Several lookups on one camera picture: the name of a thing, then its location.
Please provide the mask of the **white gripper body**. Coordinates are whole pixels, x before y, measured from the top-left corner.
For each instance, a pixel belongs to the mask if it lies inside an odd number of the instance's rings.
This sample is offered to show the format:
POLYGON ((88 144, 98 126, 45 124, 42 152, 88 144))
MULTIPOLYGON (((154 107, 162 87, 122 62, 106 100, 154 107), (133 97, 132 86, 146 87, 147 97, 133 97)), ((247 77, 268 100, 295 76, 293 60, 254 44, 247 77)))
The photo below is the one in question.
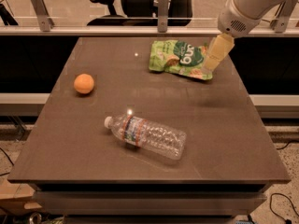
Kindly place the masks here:
POLYGON ((218 29, 232 37, 243 37, 260 23, 242 14, 234 0, 228 0, 218 17, 218 29))

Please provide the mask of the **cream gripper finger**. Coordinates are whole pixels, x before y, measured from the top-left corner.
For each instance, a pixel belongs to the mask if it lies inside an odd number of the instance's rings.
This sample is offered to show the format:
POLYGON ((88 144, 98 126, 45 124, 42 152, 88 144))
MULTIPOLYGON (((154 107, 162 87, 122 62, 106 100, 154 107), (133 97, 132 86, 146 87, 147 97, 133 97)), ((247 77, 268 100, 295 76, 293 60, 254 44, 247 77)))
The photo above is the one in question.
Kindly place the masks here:
POLYGON ((212 73, 229 54, 234 45, 235 39, 231 35, 220 34, 214 37, 208 46, 202 71, 212 73))

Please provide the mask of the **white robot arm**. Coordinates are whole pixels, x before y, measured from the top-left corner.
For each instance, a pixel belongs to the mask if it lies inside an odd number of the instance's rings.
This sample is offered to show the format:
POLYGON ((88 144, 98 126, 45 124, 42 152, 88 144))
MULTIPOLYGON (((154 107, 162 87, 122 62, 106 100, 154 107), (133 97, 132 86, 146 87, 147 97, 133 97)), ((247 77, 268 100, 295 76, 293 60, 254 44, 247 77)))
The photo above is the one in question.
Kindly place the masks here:
POLYGON ((235 45, 235 39, 247 35, 274 6, 287 0, 227 0, 218 17, 221 31, 212 39, 202 64, 202 72, 210 75, 235 45))

